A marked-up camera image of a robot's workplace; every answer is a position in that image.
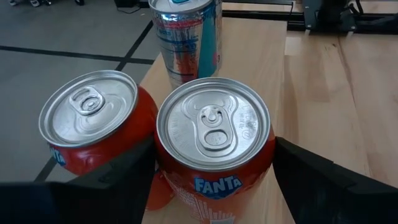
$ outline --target gray floor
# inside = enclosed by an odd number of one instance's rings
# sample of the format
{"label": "gray floor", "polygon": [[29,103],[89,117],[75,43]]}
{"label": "gray floor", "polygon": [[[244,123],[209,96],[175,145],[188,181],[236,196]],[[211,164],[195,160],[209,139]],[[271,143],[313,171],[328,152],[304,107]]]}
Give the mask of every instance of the gray floor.
{"label": "gray floor", "polygon": [[[53,0],[33,8],[0,1],[0,182],[33,181],[50,159],[37,122],[48,97],[71,79],[87,72],[115,69],[119,62],[1,50],[2,46],[125,57],[150,22],[148,9],[134,14],[116,10],[113,0]],[[154,28],[132,58],[159,54]],[[150,65],[127,63],[123,72],[140,82]],[[67,181],[74,175],[56,166],[47,180]]]}

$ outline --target wooden table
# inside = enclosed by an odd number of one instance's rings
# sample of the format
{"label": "wooden table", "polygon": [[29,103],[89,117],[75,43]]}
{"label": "wooden table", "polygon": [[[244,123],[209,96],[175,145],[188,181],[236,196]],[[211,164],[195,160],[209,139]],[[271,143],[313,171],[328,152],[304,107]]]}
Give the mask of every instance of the wooden table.
{"label": "wooden table", "polygon": [[[397,52],[395,36],[307,36],[285,22],[224,18],[219,76],[262,96],[276,135],[398,187]],[[141,85],[158,106],[171,92],[161,56]],[[175,198],[143,223],[198,222]],[[294,223],[272,168],[241,223]]]}

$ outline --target energy drink can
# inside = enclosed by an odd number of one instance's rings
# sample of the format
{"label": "energy drink can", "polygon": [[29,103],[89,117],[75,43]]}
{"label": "energy drink can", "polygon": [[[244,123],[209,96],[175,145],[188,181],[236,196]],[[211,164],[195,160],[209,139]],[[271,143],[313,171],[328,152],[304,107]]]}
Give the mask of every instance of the energy drink can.
{"label": "energy drink can", "polygon": [[149,1],[173,89],[218,71],[216,1]]}

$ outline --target soda can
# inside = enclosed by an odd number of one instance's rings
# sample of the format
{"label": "soda can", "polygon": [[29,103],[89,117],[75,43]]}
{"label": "soda can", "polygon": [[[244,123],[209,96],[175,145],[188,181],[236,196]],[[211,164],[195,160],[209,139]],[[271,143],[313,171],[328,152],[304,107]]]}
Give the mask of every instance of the soda can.
{"label": "soda can", "polygon": [[150,0],[172,88],[217,73],[216,0]]}
{"label": "soda can", "polygon": [[173,91],[156,122],[158,162],[201,223],[236,223],[268,171],[275,136],[261,97],[227,78]]}
{"label": "soda can", "polygon": [[[103,70],[57,90],[40,113],[39,129],[54,159],[66,170],[83,175],[153,138],[156,115],[152,97],[131,77]],[[159,174],[153,183],[150,195],[160,199],[150,197],[149,209],[165,206],[173,195]]]}

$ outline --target can lid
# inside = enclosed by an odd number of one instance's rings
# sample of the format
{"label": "can lid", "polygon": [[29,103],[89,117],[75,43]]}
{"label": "can lid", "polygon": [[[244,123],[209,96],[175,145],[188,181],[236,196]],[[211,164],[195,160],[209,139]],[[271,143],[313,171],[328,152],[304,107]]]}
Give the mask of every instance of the can lid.
{"label": "can lid", "polygon": [[248,86],[201,78],[173,91],[157,117],[165,150],[192,169],[234,169],[265,145],[271,122],[266,104]]}
{"label": "can lid", "polygon": [[190,12],[207,6],[211,0],[149,0],[149,6],[166,13]]}
{"label": "can lid", "polygon": [[123,72],[82,75],[57,90],[39,116],[39,129],[51,144],[80,147],[118,128],[137,103],[137,85]]}

